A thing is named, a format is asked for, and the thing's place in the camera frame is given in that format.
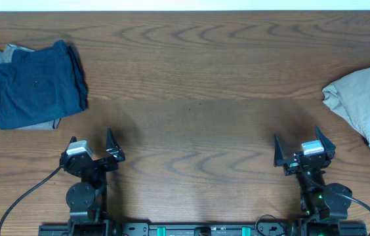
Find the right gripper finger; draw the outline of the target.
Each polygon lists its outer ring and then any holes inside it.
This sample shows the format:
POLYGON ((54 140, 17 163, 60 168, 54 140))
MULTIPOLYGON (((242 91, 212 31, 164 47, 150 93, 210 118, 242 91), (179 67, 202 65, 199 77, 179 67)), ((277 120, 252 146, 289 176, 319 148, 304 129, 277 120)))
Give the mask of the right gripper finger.
POLYGON ((284 158, 282 148, 278 136, 274 135, 274 166, 282 167, 284 165, 284 158))
POLYGON ((324 147, 325 152, 335 152, 336 146, 332 143, 319 129, 318 126, 315 126, 316 138, 321 142, 324 147))

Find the dark blue denim shorts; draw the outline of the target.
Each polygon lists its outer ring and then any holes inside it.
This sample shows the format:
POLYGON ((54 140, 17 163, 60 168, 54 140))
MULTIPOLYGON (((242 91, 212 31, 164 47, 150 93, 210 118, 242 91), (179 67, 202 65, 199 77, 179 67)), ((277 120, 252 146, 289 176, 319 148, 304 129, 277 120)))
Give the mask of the dark blue denim shorts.
POLYGON ((0 128, 16 129, 54 121, 87 108, 87 86, 74 48, 16 49, 0 63, 0 128))

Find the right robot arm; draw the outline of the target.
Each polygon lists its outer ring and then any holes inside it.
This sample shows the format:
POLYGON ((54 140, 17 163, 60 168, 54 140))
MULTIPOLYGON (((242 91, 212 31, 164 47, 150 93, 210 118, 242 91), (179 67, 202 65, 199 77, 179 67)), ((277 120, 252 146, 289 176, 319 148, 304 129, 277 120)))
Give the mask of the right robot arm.
POLYGON ((301 145, 301 151, 286 159, 274 136, 274 166, 286 176, 294 175, 300 189, 300 209, 305 216, 287 225, 286 235, 341 235, 340 222, 348 217, 352 192, 342 184, 326 184, 323 178, 335 156, 336 146, 318 127, 316 139, 301 145))

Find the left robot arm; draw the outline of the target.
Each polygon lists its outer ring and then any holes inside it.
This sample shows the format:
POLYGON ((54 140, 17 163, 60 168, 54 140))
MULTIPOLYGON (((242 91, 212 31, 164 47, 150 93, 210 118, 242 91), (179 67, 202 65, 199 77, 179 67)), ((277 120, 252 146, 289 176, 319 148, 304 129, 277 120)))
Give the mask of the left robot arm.
POLYGON ((73 136, 60 156, 60 166, 65 172, 80 178, 69 188, 66 203, 70 208, 68 220, 69 236, 76 235, 121 235, 119 223, 108 218, 106 174, 118 169, 118 163, 125 160, 125 154, 107 129, 106 151, 108 157, 93 159, 93 151, 85 140, 73 136))

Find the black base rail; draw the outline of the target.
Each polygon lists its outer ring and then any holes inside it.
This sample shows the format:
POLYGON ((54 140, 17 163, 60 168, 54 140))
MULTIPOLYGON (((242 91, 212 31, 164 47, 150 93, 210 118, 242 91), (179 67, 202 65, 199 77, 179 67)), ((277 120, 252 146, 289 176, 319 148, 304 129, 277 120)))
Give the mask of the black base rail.
POLYGON ((256 235, 367 235, 363 223, 341 223, 339 225, 310 223, 304 231, 285 223, 261 221, 257 224, 147 224, 125 223, 123 225, 85 224, 40 226, 39 236, 58 235, 121 235, 121 236, 256 236, 256 235))

